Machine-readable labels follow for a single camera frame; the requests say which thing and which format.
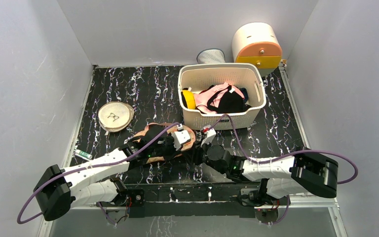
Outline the round beige mesh laundry bag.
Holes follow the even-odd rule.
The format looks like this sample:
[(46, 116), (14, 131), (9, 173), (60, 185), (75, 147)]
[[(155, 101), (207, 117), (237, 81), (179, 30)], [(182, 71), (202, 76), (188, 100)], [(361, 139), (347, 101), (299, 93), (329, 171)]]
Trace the round beige mesh laundry bag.
[(97, 116), (106, 132), (119, 132), (132, 121), (134, 109), (122, 102), (108, 102), (99, 109)]

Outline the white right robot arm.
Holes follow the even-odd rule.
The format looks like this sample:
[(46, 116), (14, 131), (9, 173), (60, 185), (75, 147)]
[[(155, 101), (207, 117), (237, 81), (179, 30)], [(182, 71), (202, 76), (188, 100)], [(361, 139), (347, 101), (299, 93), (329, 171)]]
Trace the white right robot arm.
[(259, 182), (258, 197), (264, 204), (298, 193), (321, 198), (337, 195), (338, 162), (311, 150), (282, 158), (247, 159), (220, 145), (204, 144), (193, 148), (188, 160), (195, 165), (204, 163), (236, 183)]

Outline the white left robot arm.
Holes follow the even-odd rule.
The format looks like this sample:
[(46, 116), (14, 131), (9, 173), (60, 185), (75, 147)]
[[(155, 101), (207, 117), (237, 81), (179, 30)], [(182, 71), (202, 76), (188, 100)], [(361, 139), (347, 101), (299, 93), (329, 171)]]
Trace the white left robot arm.
[(128, 171), (132, 162), (143, 159), (142, 153), (156, 139), (176, 126), (177, 122), (163, 128), (146, 145), (129, 156), (125, 151), (116, 149), (100, 158), (66, 169), (60, 169), (57, 165), (50, 166), (30, 198), (36, 198), (45, 221), (62, 217), (74, 206), (101, 201), (123, 205), (128, 198), (127, 191), (111, 181), (102, 182), (102, 179)]

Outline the orange floral bra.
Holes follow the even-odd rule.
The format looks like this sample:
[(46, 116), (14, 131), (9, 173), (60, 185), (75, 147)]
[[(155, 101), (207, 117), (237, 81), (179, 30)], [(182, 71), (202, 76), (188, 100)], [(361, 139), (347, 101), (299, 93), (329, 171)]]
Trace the orange floral bra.
[[(148, 125), (165, 125), (167, 128), (166, 132), (171, 132), (171, 133), (177, 130), (177, 125), (173, 126), (171, 123), (155, 123), (155, 122), (152, 122), (152, 123), (149, 123)], [(181, 152), (177, 156), (175, 156), (174, 158), (180, 157), (183, 155), (183, 152), (189, 151), (193, 147), (194, 143), (196, 142), (195, 132), (192, 129), (190, 129), (188, 126), (183, 125), (183, 127), (185, 130), (187, 130), (189, 132), (190, 137), (191, 137), (191, 141), (184, 144), (183, 148), (181, 149)], [(162, 158), (153, 158), (151, 163), (157, 162), (157, 161), (164, 161), (164, 160)]]

